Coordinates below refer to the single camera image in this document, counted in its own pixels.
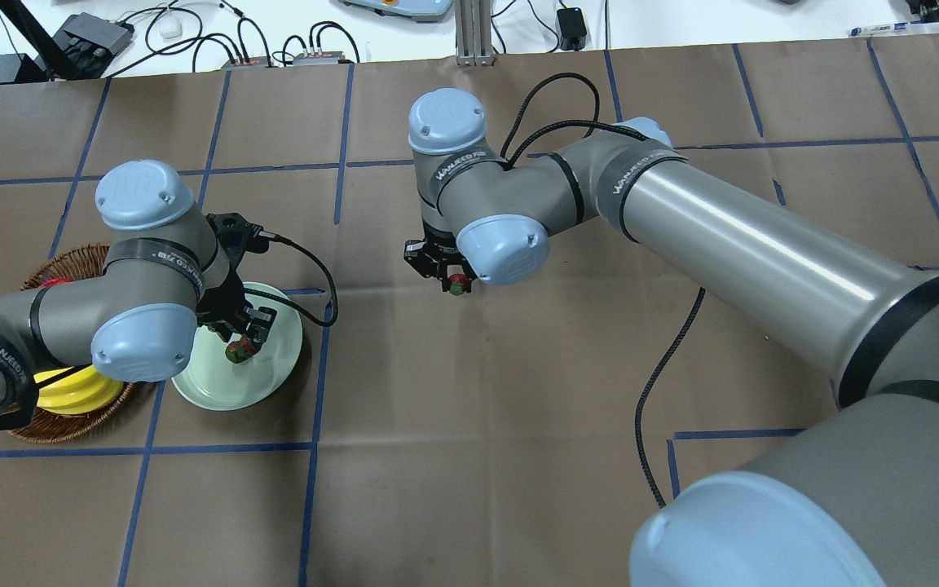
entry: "brown basket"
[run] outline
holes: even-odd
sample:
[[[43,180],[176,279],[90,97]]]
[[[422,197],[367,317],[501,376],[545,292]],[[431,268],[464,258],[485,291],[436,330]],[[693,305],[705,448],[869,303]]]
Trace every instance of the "brown basket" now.
[[[108,249],[109,245],[83,245],[77,249],[68,250],[66,253],[60,253],[34,271],[21,289],[36,289],[51,279],[64,278],[79,281],[100,277],[102,275],[100,268],[108,256]],[[79,413],[75,416],[63,416],[35,408],[31,423],[23,428],[10,430],[10,435],[36,444],[54,444],[88,435],[95,428],[115,417],[130,397],[137,395],[138,391],[149,391],[152,387],[153,383],[126,383],[122,387],[122,393],[110,404],[94,409],[93,412]]]

